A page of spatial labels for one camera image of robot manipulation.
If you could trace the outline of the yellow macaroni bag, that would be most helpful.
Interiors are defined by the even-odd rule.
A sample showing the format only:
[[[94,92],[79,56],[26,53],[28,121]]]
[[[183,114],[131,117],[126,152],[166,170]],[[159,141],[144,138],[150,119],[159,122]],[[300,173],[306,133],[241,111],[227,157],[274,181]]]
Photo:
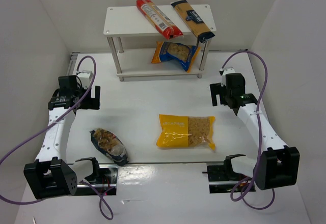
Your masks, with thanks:
[[[160,148],[195,148],[208,146],[215,150],[213,142],[214,116],[188,117],[159,115],[161,134],[156,145]]]

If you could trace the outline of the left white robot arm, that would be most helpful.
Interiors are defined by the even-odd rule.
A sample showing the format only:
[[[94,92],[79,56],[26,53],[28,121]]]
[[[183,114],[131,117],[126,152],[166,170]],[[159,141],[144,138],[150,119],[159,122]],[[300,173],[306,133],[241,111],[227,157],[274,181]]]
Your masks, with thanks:
[[[79,109],[98,110],[100,87],[91,96],[91,71],[60,76],[59,88],[48,103],[49,126],[42,147],[33,163],[23,173],[38,200],[75,195],[82,180],[92,182],[99,176],[99,163],[94,157],[66,162],[66,150],[72,124]]]

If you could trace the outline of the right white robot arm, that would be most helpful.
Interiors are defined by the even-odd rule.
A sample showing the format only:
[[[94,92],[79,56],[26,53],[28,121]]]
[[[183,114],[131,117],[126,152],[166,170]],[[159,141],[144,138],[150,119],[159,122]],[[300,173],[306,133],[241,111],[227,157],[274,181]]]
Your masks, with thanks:
[[[261,190],[294,185],[297,180],[300,153],[289,147],[274,131],[257,108],[253,94],[245,93],[246,81],[232,68],[220,70],[222,81],[210,85],[212,104],[228,106],[244,123],[255,144],[261,148],[260,161],[243,154],[227,156],[224,168],[232,178],[235,174],[254,178]]]

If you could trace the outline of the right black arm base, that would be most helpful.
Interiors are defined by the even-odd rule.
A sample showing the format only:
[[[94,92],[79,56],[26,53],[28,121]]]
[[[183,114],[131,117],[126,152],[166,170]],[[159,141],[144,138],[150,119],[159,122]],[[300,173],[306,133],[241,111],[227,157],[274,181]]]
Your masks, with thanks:
[[[209,193],[230,193],[234,185],[245,176],[238,173],[228,174],[222,162],[207,164],[206,170],[202,172],[208,179]]]

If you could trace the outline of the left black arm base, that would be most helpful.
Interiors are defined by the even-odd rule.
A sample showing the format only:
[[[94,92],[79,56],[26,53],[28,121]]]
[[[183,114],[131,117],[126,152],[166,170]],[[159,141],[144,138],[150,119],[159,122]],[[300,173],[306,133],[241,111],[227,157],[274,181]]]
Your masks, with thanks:
[[[118,166],[113,164],[100,164],[99,175],[95,178],[89,176],[86,180],[103,195],[116,195],[117,193]],[[76,196],[91,196],[96,193],[87,185],[79,184]]]

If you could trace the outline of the dark mixed pasta bag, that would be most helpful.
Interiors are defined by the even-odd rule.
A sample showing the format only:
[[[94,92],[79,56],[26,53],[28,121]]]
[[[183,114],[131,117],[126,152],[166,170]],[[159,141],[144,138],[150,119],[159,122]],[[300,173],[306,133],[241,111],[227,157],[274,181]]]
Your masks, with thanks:
[[[118,166],[129,162],[125,146],[112,132],[97,128],[90,131],[90,137],[93,146]]]

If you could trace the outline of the blue yellow pasta bag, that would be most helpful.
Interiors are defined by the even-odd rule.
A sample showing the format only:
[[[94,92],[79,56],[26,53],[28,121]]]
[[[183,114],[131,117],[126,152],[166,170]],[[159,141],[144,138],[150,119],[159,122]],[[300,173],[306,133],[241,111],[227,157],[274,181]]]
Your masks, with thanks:
[[[185,72],[190,73],[199,51],[200,47],[195,45],[157,41],[151,63],[158,64],[175,60],[181,65]]]

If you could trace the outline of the red spaghetti package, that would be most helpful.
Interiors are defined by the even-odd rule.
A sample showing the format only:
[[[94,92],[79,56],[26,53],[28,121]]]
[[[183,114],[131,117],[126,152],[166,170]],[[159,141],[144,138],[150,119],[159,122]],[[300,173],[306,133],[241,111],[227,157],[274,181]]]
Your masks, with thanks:
[[[136,6],[151,25],[166,39],[170,40],[183,36],[183,32],[151,0],[137,0]]]

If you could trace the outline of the tan and blue spaghetti package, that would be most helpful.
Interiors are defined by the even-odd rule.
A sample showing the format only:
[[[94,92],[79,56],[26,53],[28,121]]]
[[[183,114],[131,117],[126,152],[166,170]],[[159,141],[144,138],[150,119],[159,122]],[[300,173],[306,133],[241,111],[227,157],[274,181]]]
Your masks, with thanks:
[[[200,43],[206,43],[215,36],[188,1],[176,1],[171,6]]]

